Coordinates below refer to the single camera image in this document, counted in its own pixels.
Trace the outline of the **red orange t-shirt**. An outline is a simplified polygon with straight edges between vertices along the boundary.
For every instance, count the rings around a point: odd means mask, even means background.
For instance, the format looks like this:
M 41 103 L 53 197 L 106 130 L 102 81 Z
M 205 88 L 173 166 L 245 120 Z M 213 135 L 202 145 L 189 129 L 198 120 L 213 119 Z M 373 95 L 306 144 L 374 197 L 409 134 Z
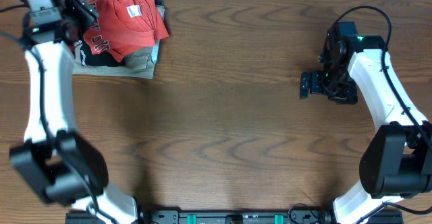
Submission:
M 120 62 L 144 47 L 152 47 L 169 33 L 155 0 L 88 0 L 99 17 L 84 33 L 93 55 L 108 52 Z

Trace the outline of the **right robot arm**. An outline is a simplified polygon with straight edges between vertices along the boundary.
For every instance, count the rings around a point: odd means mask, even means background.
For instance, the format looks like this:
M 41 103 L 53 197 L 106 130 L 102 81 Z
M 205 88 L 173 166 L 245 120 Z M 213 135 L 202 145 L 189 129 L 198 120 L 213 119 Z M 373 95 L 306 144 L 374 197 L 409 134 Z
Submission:
M 399 202 L 431 191 L 431 122 L 399 81 L 379 35 L 328 34 L 322 70 L 304 72 L 300 98 L 326 96 L 354 105 L 361 94 L 375 136 L 359 164 L 359 180 L 321 212 L 320 223 L 367 223 Z

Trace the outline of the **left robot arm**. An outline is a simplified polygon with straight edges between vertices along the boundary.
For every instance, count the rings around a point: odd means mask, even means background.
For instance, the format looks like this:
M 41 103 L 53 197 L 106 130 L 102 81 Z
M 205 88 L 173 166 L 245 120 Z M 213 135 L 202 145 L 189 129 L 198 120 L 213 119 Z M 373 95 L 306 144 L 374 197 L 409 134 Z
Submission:
M 141 223 L 136 199 L 109 182 L 102 154 L 79 135 L 72 96 L 70 47 L 98 14 L 83 0 L 22 0 L 29 8 L 18 40 L 30 72 L 24 142 L 10 163 L 38 198 L 104 223 Z

